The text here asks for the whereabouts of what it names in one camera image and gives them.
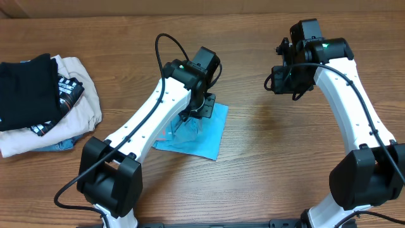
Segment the light blue t-shirt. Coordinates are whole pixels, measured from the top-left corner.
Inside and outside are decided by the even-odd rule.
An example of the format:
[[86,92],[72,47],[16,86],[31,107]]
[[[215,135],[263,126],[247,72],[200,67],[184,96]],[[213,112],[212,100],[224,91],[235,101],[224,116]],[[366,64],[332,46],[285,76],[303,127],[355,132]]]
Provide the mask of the light blue t-shirt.
[[228,106],[216,103],[210,118],[176,116],[158,136],[153,148],[216,160],[225,129]]

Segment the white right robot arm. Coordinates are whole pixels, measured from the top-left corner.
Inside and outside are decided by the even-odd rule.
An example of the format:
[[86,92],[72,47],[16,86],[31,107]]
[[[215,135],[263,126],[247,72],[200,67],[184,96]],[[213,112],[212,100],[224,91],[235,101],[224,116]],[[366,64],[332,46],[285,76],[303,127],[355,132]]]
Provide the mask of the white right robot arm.
[[404,187],[404,145],[384,126],[358,75],[354,55],[343,38],[290,41],[276,52],[275,66],[264,87],[300,99],[320,88],[344,140],[345,157],[330,172],[329,194],[299,219],[272,220],[288,227],[355,227],[355,217],[399,197]]

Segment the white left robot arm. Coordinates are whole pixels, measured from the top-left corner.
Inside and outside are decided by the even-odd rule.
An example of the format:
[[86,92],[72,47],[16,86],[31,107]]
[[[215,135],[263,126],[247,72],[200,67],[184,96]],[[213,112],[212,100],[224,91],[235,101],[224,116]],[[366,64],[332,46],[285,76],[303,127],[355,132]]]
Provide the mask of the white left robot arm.
[[92,137],[82,150],[77,190],[102,218],[101,227],[137,227],[133,207],[143,189],[142,163],[172,120],[210,118],[219,60],[173,60],[138,111],[105,140]]

